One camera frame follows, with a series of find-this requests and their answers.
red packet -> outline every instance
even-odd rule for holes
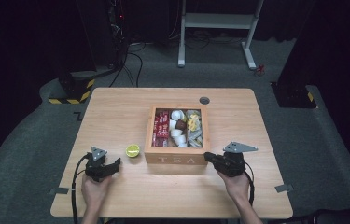
[[[160,117],[155,116],[154,119],[154,128],[152,130],[152,147],[156,147],[157,146],[157,131],[158,131],[158,123],[160,122]]]
[[[169,111],[160,112],[160,122],[158,123],[157,137],[169,137]]]

cable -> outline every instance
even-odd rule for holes
[[[134,85],[133,85],[133,77],[132,77],[131,71],[129,71],[129,69],[125,65],[124,65],[124,68],[125,68],[125,72],[128,75],[129,80],[131,81],[132,87],[134,87]]]
[[[232,44],[236,42],[242,42],[243,38],[234,38],[231,37],[229,40],[215,40],[214,38],[210,39],[210,43],[214,44]]]
[[[170,39],[170,40],[176,39],[176,38],[179,37],[180,35],[181,35],[181,33],[178,33],[177,35],[174,35],[174,36],[170,37],[169,39]]]
[[[175,26],[174,29],[172,30],[172,32],[169,34],[169,39],[171,38],[171,35],[175,32],[175,28],[177,26],[177,22],[178,22],[178,14],[180,14],[180,0],[177,0],[177,14],[175,16]]]
[[[115,28],[115,31],[114,31],[114,29],[113,29],[113,36],[117,36],[118,33],[119,33],[119,31],[121,31],[121,34],[120,34],[120,35],[122,36],[122,29],[119,28],[119,26],[114,25],[114,24],[111,24],[111,27],[114,27],[114,28]]]
[[[190,46],[190,45],[185,44],[185,46],[188,47],[189,49],[204,49],[204,48],[206,48],[206,47],[209,45],[209,43],[210,43],[210,38],[209,38],[208,35],[203,35],[203,36],[202,36],[203,38],[201,38],[200,35],[191,35],[191,34],[188,34],[188,35],[190,35],[191,38],[192,38],[193,40],[195,40],[195,41],[203,41],[203,42],[206,41],[206,43],[205,43],[203,46],[199,47],[199,48],[194,48],[194,47],[192,47],[192,46]]]
[[[78,224],[78,217],[77,217],[77,205],[76,205],[76,178],[81,173],[77,173],[79,165],[88,158],[88,154],[83,156],[81,160],[79,160],[75,173],[73,175],[73,182],[72,182],[72,208],[73,208],[73,222],[75,224]]]
[[[142,71],[142,67],[143,67],[143,60],[137,54],[134,54],[134,53],[128,53],[128,54],[131,54],[140,60],[140,67],[139,67],[139,71],[137,72],[137,77],[136,77],[136,87],[139,87],[139,78],[140,78],[140,72]]]
[[[114,82],[117,80],[117,77],[119,77],[119,73],[121,73],[122,69],[124,68],[126,60],[128,58],[128,48],[129,48],[129,46],[126,48],[125,59],[124,59],[124,61],[121,64],[120,70],[117,72],[116,76],[114,77],[113,81],[110,83],[110,85],[108,87],[112,87],[113,86]]]
[[[251,172],[251,175],[252,177],[250,178],[250,175],[247,173],[247,172],[244,172],[244,174],[247,176],[248,180],[249,180],[249,184],[250,184],[250,197],[249,197],[249,202],[250,202],[250,205],[253,206],[253,201],[254,201],[254,174],[253,174],[253,170],[251,169],[250,165],[245,162],[245,164],[249,167],[250,169],[250,172]]]
[[[79,176],[82,172],[85,172],[85,170],[82,170],[82,171],[78,172],[77,176]]]

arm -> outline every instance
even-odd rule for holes
[[[257,216],[253,207],[248,201],[248,187],[249,181],[245,174],[235,177],[227,177],[221,172],[217,172],[218,175],[224,180],[226,190],[232,200],[235,202],[239,213],[245,224],[262,224],[262,221]]]
[[[101,182],[95,182],[92,178],[82,176],[82,195],[84,196],[87,208],[82,218],[82,224],[96,224],[99,212],[102,208],[105,196],[108,191],[108,186],[111,183],[111,176],[106,177]]]

black cable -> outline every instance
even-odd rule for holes
[[[82,170],[80,172],[78,172],[77,176],[79,176],[82,172],[84,172],[85,170]]]
[[[195,41],[203,41],[203,42],[206,42],[203,46],[201,46],[201,47],[199,47],[199,48],[194,48],[194,47],[192,47],[192,46],[190,46],[190,45],[187,45],[187,44],[184,44],[187,48],[189,48],[189,49],[204,49],[204,48],[206,48],[208,45],[209,45],[209,43],[210,43],[210,38],[209,38],[209,36],[205,36],[205,39],[201,39],[199,36],[197,36],[197,35],[194,35],[194,37],[192,38],[193,40],[195,40]]]
[[[137,77],[136,77],[136,87],[139,87],[139,78],[140,78],[140,72],[142,71],[142,67],[143,67],[143,60],[137,54],[134,54],[134,53],[128,53],[128,54],[131,54],[140,60],[140,67],[139,67],[139,71],[137,72]]]
[[[200,34],[200,35],[191,35],[191,38],[195,41],[205,41],[205,40],[209,40],[210,36],[207,34]]]
[[[132,87],[133,87],[133,77],[132,77],[131,71],[129,71],[129,69],[125,65],[124,65],[124,69],[125,69],[125,72],[128,75],[129,81],[131,82]]]
[[[243,38],[235,38],[231,37],[229,40],[215,40],[213,38],[210,38],[210,43],[214,44],[232,44],[236,42],[242,42]]]
[[[117,72],[116,76],[114,77],[113,81],[111,82],[111,84],[108,86],[108,87],[112,87],[114,82],[117,80],[117,77],[119,77],[119,73],[121,73],[122,69],[124,68],[125,66],[125,63],[126,63],[126,60],[127,60],[127,57],[128,57],[128,48],[126,48],[126,52],[125,52],[125,59],[124,61],[121,63],[121,68],[120,70]]]
[[[253,173],[253,170],[251,169],[250,165],[245,162],[245,164],[249,167],[250,169],[250,172],[251,172],[251,175],[252,177],[250,178],[250,175],[247,173],[247,172],[244,172],[245,175],[247,176],[248,180],[249,180],[249,184],[250,184],[250,197],[249,197],[249,202],[250,202],[250,205],[253,206],[253,201],[254,201],[254,173]]]
[[[73,208],[73,222],[75,224],[78,224],[78,217],[77,217],[77,206],[76,206],[76,178],[77,176],[81,173],[77,173],[78,171],[78,167],[81,164],[82,161],[84,161],[85,159],[88,158],[88,154],[83,156],[81,158],[81,160],[79,160],[77,166],[76,166],[76,170],[75,173],[73,175],[73,183],[72,183],[72,208]]]

wooden box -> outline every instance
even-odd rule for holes
[[[179,117],[178,111],[183,112],[184,117],[181,113]],[[179,133],[173,129],[183,129],[180,135],[185,135],[185,145],[183,136],[172,137],[172,134]],[[210,136],[205,105],[161,104],[151,107],[144,150],[147,163],[206,165],[203,154],[209,150]]]

